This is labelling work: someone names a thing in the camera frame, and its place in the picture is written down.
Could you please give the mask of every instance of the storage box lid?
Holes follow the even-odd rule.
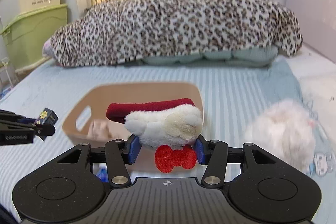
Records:
[[[27,13],[23,13],[21,15],[18,15],[6,27],[4,27],[2,29],[2,31],[0,32],[0,35],[6,34],[6,32],[10,31],[11,26],[13,24],[15,24],[16,22],[20,21],[20,20],[23,20],[27,17],[33,16],[33,15],[36,15],[36,14],[40,14],[40,13],[47,12],[47,11],[50,11],[50,10],[64,8],[64,7],[67,7],[67,6],[68,6],[67,4],[50,5],[50,6],[47,6],[47,7],[39,8],[39,9],[30,11],[30,12],[27,12]]]

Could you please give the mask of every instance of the basket handle hole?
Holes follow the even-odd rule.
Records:
[[[86,106],[81,114],[79,114],[78,118],[76,119],[76,128],[78,131],[82,131],[83,127],[89,121],[91,114],[92,111],[90,106]]]

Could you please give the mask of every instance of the metal screw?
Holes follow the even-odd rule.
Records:
[[[204,182],[209,185],[216,185],[221,182],[221,179],[219,177],[210,176],[210,177],[206,177],[204,179]]]
[[[111,181],[114,184],[120,185],[120,184],[125,184],[126,182],[128,182],[128,178],[124,177],[124,176],[116,176],[116,177],[112,178]]]

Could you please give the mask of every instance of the beige plastic basket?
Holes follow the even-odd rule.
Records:
[[[88,142],[92,147],[105,146],[105,142],[87,138],[89,126],[94,119],[106,119],[106,110],[111,103],[147,103],[176,100],[181,98],[191,99],[201,111],[204,121],[203,103],[199,89],[190,83],[182,82],[144,82],[102,85],[89,91],[68,114],[63,123],[63,131],[74,145]],[[82,127],[76,126],[76,121],[82,114],[91,109],[91,115],[86,115]],[[127,131],[124,125],[114,122],[116,131]],[[154,172],[158,170],[154,163],[153,149],[142,147],[138,158],[133,165],[128,165],[129,171]],[[174,172],[183,168],[174,168]]]

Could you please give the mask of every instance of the blue gripper pad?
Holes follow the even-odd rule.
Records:
[[[96,176],[99,177],[102,182],[109,182],[106,168],[100,168]]]
[[[139,143],[139,137],[135,137],[134,140],[131,142],[130,151],[128,154],[128,163],[133,164],[137,159],[141,149],[141,144]]]
[[[197,139],[196,143],[194,144],[194,150],[197,155],[198,163],[201,165],[204,165],[205,164],[205,154],[203,151],[203,144],[199,139]]]
[[[19,120],[19,123],[34,123],[36,121],[36,119],[31,119],[31,118],[22,118],[21,120]]]

